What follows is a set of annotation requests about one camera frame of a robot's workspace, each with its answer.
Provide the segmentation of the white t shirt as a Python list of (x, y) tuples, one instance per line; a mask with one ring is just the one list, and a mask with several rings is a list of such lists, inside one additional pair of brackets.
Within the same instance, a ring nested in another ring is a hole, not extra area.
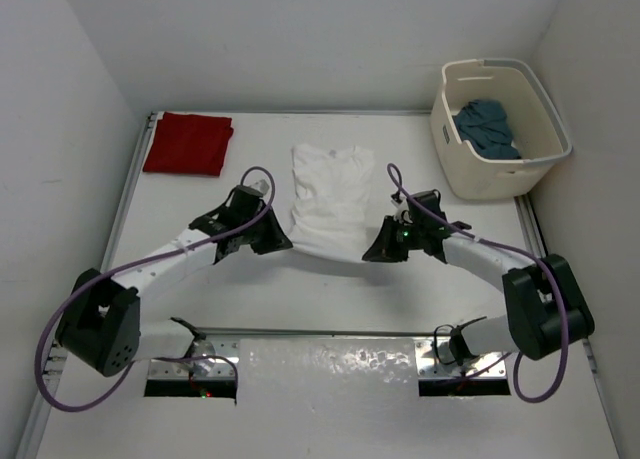
[(292, 148), (295, 199), (287, 233), (295, 251), (342, 263), (360, 263), (367, 247), (374, 153), (353, 146)]

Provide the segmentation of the red polo t shirt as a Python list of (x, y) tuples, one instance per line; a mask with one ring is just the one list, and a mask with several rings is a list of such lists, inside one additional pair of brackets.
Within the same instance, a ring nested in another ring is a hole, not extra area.
[(230, 117), (165, 112), (157, 122), (143, 171), (219, 177), (233, 134)]

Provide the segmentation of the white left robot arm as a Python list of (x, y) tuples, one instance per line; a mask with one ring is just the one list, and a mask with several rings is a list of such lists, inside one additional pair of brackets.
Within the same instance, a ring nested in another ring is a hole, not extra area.
[(239, 185), (226, 203), (194, 219), (144, 263), (109, 278), (85, 271), (61, 316), (56, 341), (105, 377), (139, 360), (185, 358), (204, 336), (179, 318), (179, 302), (170, 290), (243, 246), (264, 255), (288, 250), (292, 243), (262, 193)]

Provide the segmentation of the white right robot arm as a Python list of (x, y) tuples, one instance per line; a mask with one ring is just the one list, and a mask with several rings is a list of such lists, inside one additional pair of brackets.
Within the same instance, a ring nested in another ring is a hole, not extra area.
[(431, 190), (399, 201), (362, 257), (365, 262), (400, 263), (410, 252), (422, 251), (502, 293), (505, 315), (453, 327), (438, 357), (462, 366), (503, 350), (539, 360), (594, 332), (593, 315), (565, 258), (550, 254), (538, 259), (476, 241), (470, 225), (448, 223), (440, 199), (439, 191)]

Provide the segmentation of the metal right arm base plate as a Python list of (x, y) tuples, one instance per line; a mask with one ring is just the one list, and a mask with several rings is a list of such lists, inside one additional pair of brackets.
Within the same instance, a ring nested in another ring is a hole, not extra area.
[(449, 381), (459, 378), (503, 380), (507, 378), (504, 354), (490, 352), (458, 365), (448, 349), (449, 336), (414, 339), (415, 366), (419, 380)]

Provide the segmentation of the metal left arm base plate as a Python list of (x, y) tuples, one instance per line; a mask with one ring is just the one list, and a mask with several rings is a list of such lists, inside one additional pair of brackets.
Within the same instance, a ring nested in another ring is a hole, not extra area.
[(236, 379), (235, 367), (239, 364), (240, 356), (238, 339), (214, 336), (196, 345), (190, 355), (194, 355), (196, 360), (151, 360), (147, 378), (159, 381), (186, 381), (189, 377), (197, 381)]

